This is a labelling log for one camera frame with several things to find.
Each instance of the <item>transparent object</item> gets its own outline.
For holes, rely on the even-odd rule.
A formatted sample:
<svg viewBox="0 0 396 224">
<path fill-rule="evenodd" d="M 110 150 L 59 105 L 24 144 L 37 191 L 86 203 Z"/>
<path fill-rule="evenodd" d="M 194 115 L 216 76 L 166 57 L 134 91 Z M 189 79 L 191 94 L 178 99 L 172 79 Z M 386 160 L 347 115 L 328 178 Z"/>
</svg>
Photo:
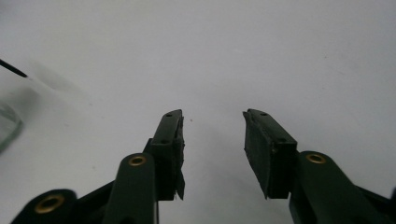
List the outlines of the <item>transparent object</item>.
<svg viewBox="0 0 396 224">
<path fill-rule="evenodd" d="M 20 127 L 20 117 L 9 105 L 0 101 L 0 150 L 17 136 Z"/>
</svg>

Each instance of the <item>white surface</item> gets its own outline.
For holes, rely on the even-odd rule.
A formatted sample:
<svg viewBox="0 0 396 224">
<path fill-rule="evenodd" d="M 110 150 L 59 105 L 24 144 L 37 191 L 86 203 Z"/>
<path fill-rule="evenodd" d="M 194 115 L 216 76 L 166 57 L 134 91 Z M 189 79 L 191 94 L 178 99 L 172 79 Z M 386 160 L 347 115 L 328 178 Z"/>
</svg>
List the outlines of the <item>white surface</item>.
<svg viewBox="0 0 396 224">
<path fill-rule="evenodd" d="M 161 223 L 292 223 L 265 201 L 242 111 L 270 113 L 299 150 L 357 185 L 396 186 L 396 2 L 0 1 L 0 99 L 24 130 L 0 154 L 0 222 L 50 189 L 83 196 L 183 109 L 185 200 Z"/>
</svg>

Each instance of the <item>brass insert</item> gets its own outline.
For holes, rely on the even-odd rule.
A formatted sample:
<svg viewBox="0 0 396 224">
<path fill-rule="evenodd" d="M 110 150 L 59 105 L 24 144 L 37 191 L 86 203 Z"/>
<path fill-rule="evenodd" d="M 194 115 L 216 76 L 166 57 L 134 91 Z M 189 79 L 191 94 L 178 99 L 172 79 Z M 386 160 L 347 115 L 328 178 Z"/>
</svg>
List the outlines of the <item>brass insert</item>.
<svg viewBox="0 0 396 224">
<path fill-rule="evenodd" d="M 326 159 L 324 159 L 324 157 L 320 156 L 319 154 L 309 154 L 306 156 L 306 159 L 317 164 L 326 163 Z"/>
<path fill-rule="evenodd" d="M 139 166 L 139 165 L 143 165 L 144 163 L 146 163 L 146 161 L 147 161 L 146 157 L 135 156 L 129 160 L 129 164 L 132 166 Z"/>
<path fill-rule="evenodd" d="M 63 203 L 64 196 L 62 194 L 52 194 L 41 200 L 41 202 L 35 206 L 35 212 L 38 214 L 46 214 L 52 212 Z"/>
</svg>

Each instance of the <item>glass object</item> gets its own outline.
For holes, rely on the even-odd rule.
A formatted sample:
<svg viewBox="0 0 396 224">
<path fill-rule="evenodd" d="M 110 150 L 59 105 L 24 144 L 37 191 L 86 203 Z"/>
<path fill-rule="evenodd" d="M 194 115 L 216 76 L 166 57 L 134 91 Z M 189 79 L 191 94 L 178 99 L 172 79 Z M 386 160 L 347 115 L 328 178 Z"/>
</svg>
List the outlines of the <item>glass object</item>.
<svg viewBox="0 0 396 224">
<path fill-rule="evenodd" d="M 0 101 L 0 151 L 17 136 L 20 127 L 20 117 L 9 105 Z"/>
</svg>

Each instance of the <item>white table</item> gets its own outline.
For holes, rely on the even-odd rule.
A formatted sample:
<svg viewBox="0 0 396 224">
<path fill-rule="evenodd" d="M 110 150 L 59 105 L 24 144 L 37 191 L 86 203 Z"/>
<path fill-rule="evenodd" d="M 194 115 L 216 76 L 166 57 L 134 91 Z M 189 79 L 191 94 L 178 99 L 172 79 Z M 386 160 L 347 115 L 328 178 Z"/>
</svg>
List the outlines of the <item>white table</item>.
<svg viewBox="0 0 396 224">
<path fill-rule="evenodd" d="M 396 186 L 396 2 L 2 1 L 0 100 L 21 135 L 0 154 L 0 222 L 38 194 L 83 196 L 183 109 L 185 200 L 161 223 L 292 223 L 265 201 L 242 111 L 270 113 L 299 150 L 356 184 Z"/>
</svg>

